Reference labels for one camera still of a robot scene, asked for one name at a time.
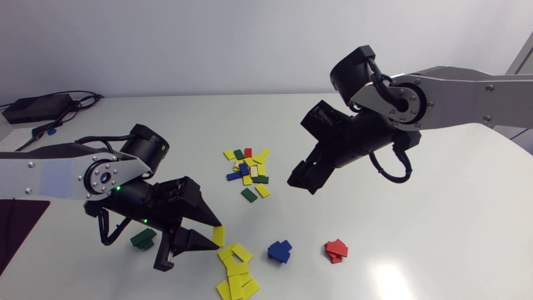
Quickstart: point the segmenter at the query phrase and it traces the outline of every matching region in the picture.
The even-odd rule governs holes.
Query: black cable
[[[7,215],[7,222],[5,225],[5,239],[4,239],[4,255],[2,255],[2,260],[0,262],[0,270],[3,268],[5,259],[7,257],[7,252],[9,250],[7,244],[9,243],[9,230],[11,228],[11,219],[13,217],[13,211],[15,207],[15,198],[13,198],[13,202],[11,202],[11,208],[9,209],[9,214]]]
[[[372,161],[372,164],[377,169],[377,171],[383,175],[383,177],[387,178],[388,180],[394,182],[394,183],[404,183],[409,180],[411,177],[411,173],[413,172],[413,169],[411,168],[411,162],[409,161],[409,157],[407,157],[407,154],[405,151],[394,151],[396,154],[396,157],[405,167],[405,176],[403,177],[396,177],[392,176],[389,173],[385,172],[385,170],[379,165],[379,162],[376,159],[376,155],[374,152],[370,152],[368,156],[370,156],[370,160]]]

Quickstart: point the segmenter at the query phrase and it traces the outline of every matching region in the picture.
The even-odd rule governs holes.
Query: pile of blocks
[[[252,183],[257,183],[255,189],[261,195],[266,198],[270,195],[270,191],[266,188],[265,184],[268,184],[268,176],[265,172],[266,156],[270,153],[270,150],[263,149],[258,155],[252,155],[252,149],[244,149],[244,153],[238,149],[235,151],[226,150],[224,155],[231,161],[236,159],[233,165],[233,173],[227,174],[226,179],[228,181],[242,178],[243,185],[249,186]],[[250,202],[254,202],[257,196],[249,188],[245,188],[241,194]]]
[[[327,242],[324,246],[332,264],[340,263],[343,257],[348,257],[348,247],[339,239],[334,242]]]
[[[287,240],[281,243],[277,241],[274,244],[270,245],[270,247],[268,248],[268,258],[274,258],[282,263],[287,263],[290,258],[289,250],[291,250],[292,248],[293,246],[291,246]]]
[[[248,269],[248,262],[253,255],[240,243],[233,243],[218,253],[220,260],[226,266],[228,280],[216,286],[223,300],[248,300],[259,290],[259,285],[252,278]]]

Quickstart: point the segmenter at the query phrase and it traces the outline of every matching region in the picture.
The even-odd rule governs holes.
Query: table
[[[320,99],[347,114],[337,94],[104,99],[30,149],[89,135],[124,135],[147,125],[171,146],[151,183],[190,176],[226,226],[226,241],[254,254],[261,286],[252,299],[531,299],[533,159],[479,124],[422,132],[410,149],[411,180],[394,184],[368,158],[336,170],[316,195],[286,180],[316,141],[299,125]],[[271,196],[248,203],[222,151],[271,149]],[[387,171],[403,167],[388,146],[376,152]],[[121,217],[111,213],[111,222]],[[184,222],[210,236],[211,227]],[[0,277],[0,298],[218,299],[226,278],[216,252],[187,252],[174,269],[152,268],[160,241],[146,252],[129,238],[111,246],[83,203],[53,201]],[[331,264],[324,243],[344,241],[349,256]],[[267,258],[287,239],[288,264]]]

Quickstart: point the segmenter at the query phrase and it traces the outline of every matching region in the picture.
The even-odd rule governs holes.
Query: green block
[[[240,192],[248,201],[254,202],[257,199],[257,196],[252,192],[249,188],[245,188],[242,192]]]
[[[238,160],[243,160],[244,159],[244,154],[243,154],[243,152],[240,149],[237,149],[237,150],[233,151],[233,153],[235,154],[235,157]]]
[[[132,245],[134,247],[138,247],[139,245],[143,244],[146,240],[151,240],[156,236],[157,233],[153,231],[151,228],[146,228],[145,230],[141,231],[138,235],[132,237],[130,241],[132,242]]]
[[[254,180],[252,180],[254,183],[268,183],[268,176],[259,176],[255,177]]]

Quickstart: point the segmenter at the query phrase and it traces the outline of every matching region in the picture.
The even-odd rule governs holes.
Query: blue block
[[[226,178],[228,179],[228,181],[239,179],[242,177],[243,177],[243,174],[241,174],[240,172],[229,173],[226,175]]]
[[[239,164],[239,169],[243,176],[250,175],[250,170],[248,170],[248,165],[246,163]]]

